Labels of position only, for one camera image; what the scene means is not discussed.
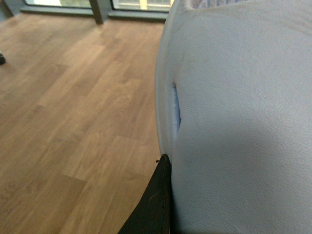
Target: leather upholstery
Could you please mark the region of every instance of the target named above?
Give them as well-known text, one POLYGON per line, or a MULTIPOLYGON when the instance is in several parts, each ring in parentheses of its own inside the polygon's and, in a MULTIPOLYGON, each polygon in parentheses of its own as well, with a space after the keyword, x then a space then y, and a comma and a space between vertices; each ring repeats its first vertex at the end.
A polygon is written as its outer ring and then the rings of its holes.
POLYGON ((176 233, 312 233, 312 1, 175 0, 156 67, 176 233))

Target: armchair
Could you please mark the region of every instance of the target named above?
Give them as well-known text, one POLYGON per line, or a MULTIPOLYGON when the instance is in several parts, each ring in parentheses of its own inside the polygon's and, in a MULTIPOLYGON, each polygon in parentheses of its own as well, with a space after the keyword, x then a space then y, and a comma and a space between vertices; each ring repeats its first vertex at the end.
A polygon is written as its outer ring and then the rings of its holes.
POLYGON ((171 233, 312 233, 312 1, 230 2, 175 0, 163 31, 171 233))

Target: black fabric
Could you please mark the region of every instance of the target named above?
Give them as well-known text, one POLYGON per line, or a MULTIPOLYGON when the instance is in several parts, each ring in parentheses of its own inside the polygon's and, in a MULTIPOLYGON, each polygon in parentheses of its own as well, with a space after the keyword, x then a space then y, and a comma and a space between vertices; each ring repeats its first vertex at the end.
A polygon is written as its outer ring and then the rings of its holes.
POLYGON ((168 234, 170 205, 171 164, 162 155, 140 202, 118 234, 168 234))
POLYGON ((0 53, 0 65, 5 63, 4 56, 0 53))

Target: chair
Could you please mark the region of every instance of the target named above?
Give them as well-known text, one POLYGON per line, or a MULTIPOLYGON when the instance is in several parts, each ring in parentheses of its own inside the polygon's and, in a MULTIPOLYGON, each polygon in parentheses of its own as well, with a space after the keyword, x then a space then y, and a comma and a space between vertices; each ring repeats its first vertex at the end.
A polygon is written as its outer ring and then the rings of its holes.
POLYGON ((157 59, 171 233, 310 234, 312 1, 211 2, 175 0, 157 59))

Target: wooden floor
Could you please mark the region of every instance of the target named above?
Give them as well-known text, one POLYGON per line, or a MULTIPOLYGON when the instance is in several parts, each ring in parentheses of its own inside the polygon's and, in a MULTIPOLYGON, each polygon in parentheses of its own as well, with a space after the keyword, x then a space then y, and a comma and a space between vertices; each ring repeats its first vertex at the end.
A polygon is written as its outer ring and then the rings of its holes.
POLYGON ((0 23, 0 234, 116 234, 160 158, 162 23, 0 23))

